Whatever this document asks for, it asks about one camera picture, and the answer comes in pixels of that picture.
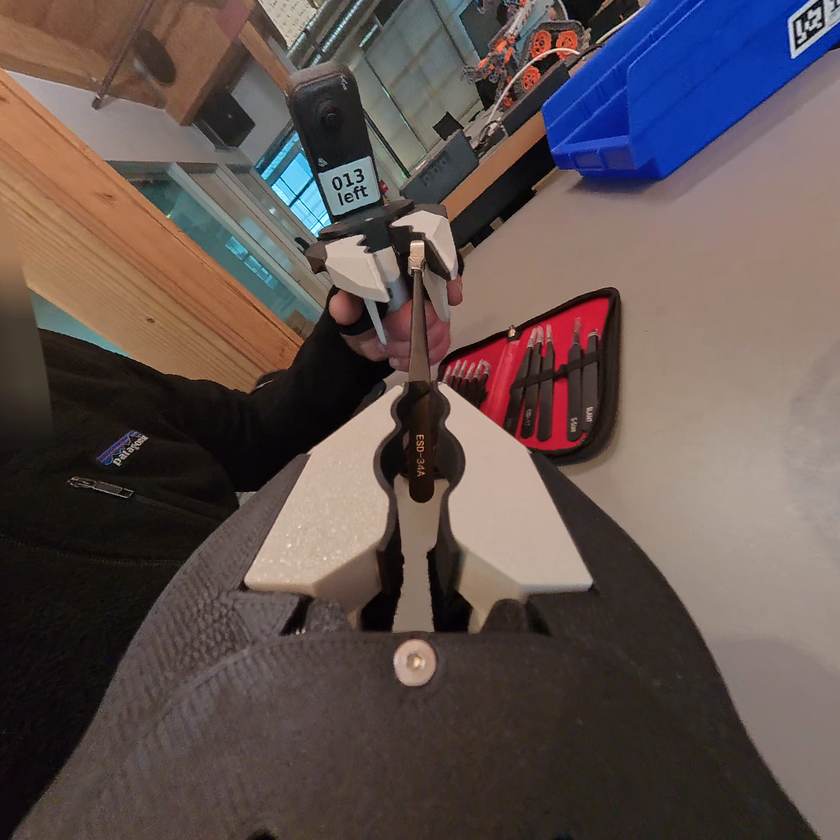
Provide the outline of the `blue storage bin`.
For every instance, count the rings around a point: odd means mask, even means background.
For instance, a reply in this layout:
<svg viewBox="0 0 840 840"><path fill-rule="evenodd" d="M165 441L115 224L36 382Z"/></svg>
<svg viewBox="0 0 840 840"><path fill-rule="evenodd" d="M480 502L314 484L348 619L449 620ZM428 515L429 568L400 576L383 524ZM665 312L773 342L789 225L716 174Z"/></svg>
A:
<svg viewBox="0 0 840 840"><path fill-rule="evenodd" d="M838 38L838 1L650 2L543 104L553 161L664 179Z"/></svg>

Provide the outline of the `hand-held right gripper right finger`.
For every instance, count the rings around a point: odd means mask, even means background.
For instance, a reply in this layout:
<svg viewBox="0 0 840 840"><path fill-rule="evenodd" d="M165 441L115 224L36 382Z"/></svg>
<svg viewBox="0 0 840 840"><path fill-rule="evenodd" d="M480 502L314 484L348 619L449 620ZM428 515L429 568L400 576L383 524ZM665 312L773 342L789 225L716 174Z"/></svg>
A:
<svg viewBox="0 0 840 840"><path fill-rule="evenodd" d="M447 610L488 615L499 601L586 592L585 566L536 458L450 387L438 387L437 469L447 482L432 567Z"/></svg>

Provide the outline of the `black red tweezers case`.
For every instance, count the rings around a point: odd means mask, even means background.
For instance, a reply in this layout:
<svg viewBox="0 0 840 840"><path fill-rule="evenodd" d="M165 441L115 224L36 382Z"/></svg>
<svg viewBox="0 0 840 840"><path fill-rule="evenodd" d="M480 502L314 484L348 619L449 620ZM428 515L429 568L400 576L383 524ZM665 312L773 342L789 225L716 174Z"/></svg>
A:
<svg viewBox="0 0 840 840"><path fill-rule="evenodd" d="M558 466L609 444L620 391L622 300L613 287L452 351L437 379Z"/></svg>

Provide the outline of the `orange wheeled robot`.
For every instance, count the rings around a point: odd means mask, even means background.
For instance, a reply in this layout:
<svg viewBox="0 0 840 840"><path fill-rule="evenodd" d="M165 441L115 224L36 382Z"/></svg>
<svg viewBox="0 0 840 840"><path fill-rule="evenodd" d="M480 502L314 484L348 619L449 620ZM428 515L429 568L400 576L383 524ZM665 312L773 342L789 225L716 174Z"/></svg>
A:
<svg viewBox="0 0 840 840"><path fill-rule="evenodd" d="M495 8L497 29L478 64L464 69L467 78L475 83L489 82L500 95L520 69L532 61L507 93L505 103L535 87L552 63L574 56L584 40L585 27L569 16L563 2L478 2L477 6L481 14L489 14Z"/></svg>

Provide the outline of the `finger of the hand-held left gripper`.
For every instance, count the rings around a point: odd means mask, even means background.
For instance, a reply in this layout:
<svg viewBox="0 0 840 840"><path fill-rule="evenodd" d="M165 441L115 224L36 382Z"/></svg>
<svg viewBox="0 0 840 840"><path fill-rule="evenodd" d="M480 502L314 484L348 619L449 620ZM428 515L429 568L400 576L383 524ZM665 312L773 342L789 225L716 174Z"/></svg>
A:
<svg viewBox="0 0 840 840"><path fill-rule="evenodd" d="M363 237L347 237L326 244L326 269L336 288L361 298L379 341L386 343L379 305L392 303L392 246L370 250Z"/></svg>
<svg viewBox="0 0 840 840"><path fill-rule="evenodd" d="M458 275L458 251L446 217L408 217L407 226L425 244L423 288L437 316L450 316L448 284Z"/></svg>

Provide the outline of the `set of black tweezers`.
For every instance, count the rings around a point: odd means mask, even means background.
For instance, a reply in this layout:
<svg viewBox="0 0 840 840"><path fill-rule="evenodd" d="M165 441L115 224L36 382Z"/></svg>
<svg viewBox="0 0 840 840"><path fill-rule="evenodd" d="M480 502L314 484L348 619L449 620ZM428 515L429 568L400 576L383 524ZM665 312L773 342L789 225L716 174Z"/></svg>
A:
<svg viewBox="0 0 840 840"><path fill-rule="evenodd" d="M564 314L454 351L437 380L531 450L560 456L594 443L606 373L605 324Z"/></svg>

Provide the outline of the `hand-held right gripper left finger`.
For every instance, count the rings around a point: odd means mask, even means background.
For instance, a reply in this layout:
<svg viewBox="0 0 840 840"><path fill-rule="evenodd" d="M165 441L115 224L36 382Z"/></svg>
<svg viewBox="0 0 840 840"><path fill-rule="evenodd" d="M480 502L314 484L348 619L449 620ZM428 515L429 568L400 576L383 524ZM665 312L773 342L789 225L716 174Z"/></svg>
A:
<svg viewBox="0 0 840 840"><path fill-rule="evenodd" d="M307 595L360 611L397 603L403 557L385 443L397 431L392 388L310 449L245 574L255 592Z"/></svg>

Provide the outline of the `person's left forearm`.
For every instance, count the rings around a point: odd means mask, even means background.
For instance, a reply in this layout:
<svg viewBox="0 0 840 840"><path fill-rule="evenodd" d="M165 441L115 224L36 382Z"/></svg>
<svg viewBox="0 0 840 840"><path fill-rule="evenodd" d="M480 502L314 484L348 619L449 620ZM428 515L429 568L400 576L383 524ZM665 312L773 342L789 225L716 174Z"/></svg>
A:
<svg viewBox="0 0 840 840"><path fill-rule="evenodd" d="M305 339L290 367L251 393L196 383L191 433L224 467L236 491L257 490L354 414L390 370L386 342L339 297Z"/></svg>

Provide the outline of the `black flat-tip tweezers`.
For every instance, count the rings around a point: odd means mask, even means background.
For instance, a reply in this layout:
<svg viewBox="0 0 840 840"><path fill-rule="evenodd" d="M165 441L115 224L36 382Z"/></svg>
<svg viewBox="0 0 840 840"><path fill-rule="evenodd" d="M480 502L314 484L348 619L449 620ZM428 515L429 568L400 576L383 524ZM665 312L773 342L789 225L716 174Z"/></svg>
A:
<svg viewBox="0 0 840 840"><path fill-rule="evenodd" d="M430 501L437 474L437 445L444 403L431 375L423 286L425 244L416 238L410 244L407 268L413 283L411 342L408 364L407 480L409 496L416 502Z"/></svg>

